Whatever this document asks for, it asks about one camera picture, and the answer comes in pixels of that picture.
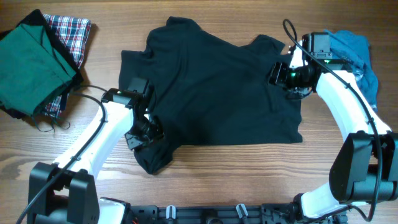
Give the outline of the black shirt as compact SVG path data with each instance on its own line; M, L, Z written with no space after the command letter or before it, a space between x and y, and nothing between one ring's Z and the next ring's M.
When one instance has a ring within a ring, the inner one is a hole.
M275 63L290 62L283 48L268 35L236 46L191 19L170 17L149 32L145 50L122 51L119 88L148 80L149 112L164 130L163 139L134 152L138 164L155 174L182 145L301 142L301 102L267 81Z

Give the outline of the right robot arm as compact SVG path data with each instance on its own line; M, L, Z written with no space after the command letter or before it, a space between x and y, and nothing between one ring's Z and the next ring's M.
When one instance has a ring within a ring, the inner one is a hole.
M356 84L348 62L334 59L327 33L289 36L290 63L274 64L268 82L287 90L290 99L317 93L335 119L343 145L328 182L294 199L295 220L315 223L368 204L397 200L397 134L373 111Z

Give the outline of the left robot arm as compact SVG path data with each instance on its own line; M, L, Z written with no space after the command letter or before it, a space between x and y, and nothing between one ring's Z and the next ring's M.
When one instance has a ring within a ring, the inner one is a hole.
M28 205L18 222L135 223L129 203L98 197L96 178L120 138L132 151L163 138L148 109L153 92L143 78L133 78L125 90L104 92L96 101L96 116L76 142L51 164L39 162L30 172Z

